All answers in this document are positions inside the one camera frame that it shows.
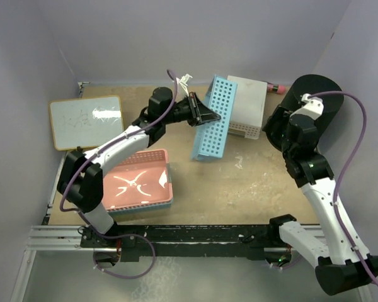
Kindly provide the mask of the blue perforated basket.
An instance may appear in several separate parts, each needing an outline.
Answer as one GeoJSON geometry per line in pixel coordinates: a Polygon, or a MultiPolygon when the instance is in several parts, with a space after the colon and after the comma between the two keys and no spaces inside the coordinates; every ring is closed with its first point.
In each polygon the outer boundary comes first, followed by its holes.
{"type": "Polygon", "coordinates": [[[196,127],[191,159],[212,161],[224,155],[237,84],[215,76],[202,104],[212,111],[207,122],[196,127]]]}

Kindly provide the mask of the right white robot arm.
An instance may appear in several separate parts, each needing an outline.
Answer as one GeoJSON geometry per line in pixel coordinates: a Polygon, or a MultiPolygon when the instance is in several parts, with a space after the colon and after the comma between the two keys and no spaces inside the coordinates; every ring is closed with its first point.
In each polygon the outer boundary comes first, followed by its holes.
{"type": "Polygon", "coordinates": [[[274,246],[287,243],[295,248],[314,269],[322,290],[333,296],[375,281],[378,255],[371,255],[335,196],[333,171],[316,150],[320,138],[316,119],[320,115],[292,113],[278,106],[263,131],[282,152],[287,172],[312,206],[326,241],[315,238],[291,215],[272,218],[267,237],[274,246]]]}

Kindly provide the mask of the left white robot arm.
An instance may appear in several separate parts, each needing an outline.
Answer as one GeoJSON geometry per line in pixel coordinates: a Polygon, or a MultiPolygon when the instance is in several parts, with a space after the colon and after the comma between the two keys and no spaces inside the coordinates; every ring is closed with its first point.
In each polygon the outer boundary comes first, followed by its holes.
{"type": "Polygon", "coordinates": [[[220,119],[196,93],[190,92],[176,102],[171,89],[158,87],[139,117],[119,136],[86,153],[74,150],[67,155],[57,191],[96,230],[95,240],[109,247],[117,240],[117,224],[102,203],[103,178],[131,155],[156,143],[168,124],[185,121],[190,126],[200,126],[220,119]]]}

